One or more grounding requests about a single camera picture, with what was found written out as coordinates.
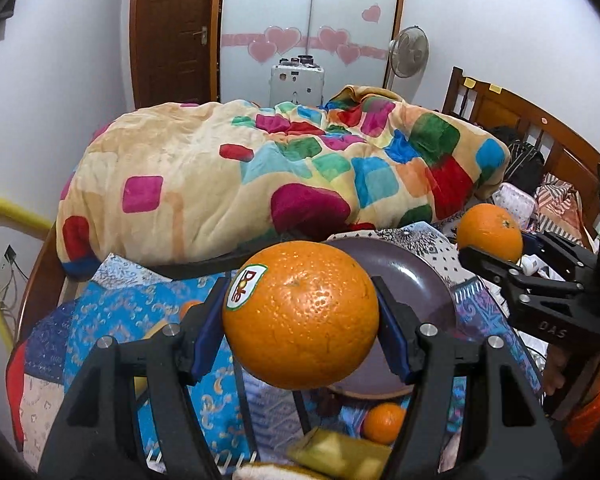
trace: door handle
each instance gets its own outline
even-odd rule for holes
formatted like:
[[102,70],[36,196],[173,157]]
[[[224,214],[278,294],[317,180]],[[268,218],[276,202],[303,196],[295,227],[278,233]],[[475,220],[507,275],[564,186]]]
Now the door handle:
[[206,25],[205,25],[199,31],[197,31],[197,32],[187,32],[187,34],[189,34],[190,36],[197,36],[197,35],[201,34],[202,37],[200,38],[200,43],[202,43],[203,45],[206,45],[207,32],[208,32],[208,29],[206,28]]

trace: orange sleeve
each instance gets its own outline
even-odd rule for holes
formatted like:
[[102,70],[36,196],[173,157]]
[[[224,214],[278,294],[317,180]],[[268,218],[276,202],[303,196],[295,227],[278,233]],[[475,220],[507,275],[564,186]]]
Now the orange sleeve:
[[582,446],[600,423],[600,393],[589,404],[580,408],[565,427],[565,433],[574,446]]

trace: heart decal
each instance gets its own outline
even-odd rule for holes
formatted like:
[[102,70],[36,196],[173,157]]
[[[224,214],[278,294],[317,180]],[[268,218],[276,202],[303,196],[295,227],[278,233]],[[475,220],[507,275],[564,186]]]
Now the heart decal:
[[325,25],[318,31],[318,39],[322,43],[322,46],[333,54],[339,45],[349,42],[349,32],[343,28],[333,30],[331,27]]
[[271,41],[257,41],[253,40],[247,47],[249,55],[253,57],[258,63],[262,64],[267,59],[271,59],[278,49],[275,43]]
[[380,21],[381,9],[378,4],[372,5],[368,9],[362,11],[362,19],[366,22],[378,22]]
[[360,57],[360,48],[355,45],[338,45],[336,52],[345,66],[350,65]]
[[302,32],[295,27],[282,30],[280,27],[269,27],[264,31],[267,41],[275,43],[278,54],[284,54],[295,47],[302,40]]

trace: power outlet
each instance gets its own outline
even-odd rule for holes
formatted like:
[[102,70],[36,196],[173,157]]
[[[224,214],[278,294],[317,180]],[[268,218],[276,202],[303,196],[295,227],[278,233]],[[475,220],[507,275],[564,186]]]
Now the power outlet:
[[13,248],[8,246],[0,260],[0,292],[2,294],[6,290],[8,283],[11,281],[11,273],[13,272],[11,270],[11,262],[15,259],[15,254]]

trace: dole sticker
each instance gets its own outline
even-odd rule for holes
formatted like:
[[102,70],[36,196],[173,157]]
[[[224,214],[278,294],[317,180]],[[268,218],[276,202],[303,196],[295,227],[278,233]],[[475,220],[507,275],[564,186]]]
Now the dole sticker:
[[267,269],[264,265],[249,265],[241,270],[229,289],[226,307],[229,310],[237,310],[243,306]]

